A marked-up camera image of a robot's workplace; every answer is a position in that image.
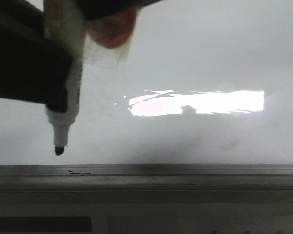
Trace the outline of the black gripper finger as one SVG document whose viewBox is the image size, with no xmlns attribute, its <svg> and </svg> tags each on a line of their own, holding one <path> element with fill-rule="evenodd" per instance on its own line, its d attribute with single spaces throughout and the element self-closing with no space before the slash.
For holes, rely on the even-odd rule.
<svg viewBox="0 0 293 234">
<path fill-rule="evenodd" d="M 157 2 L 159 0 L 82 0 L 82 13 L 86 20 L 94 20 Z"/>
<path fill-rule="evenodd" d="M 26 0 L 0 0 L 0 98 L 68 109 L 73 58 L 44 37 L 43 12 Z"/>
</svg>

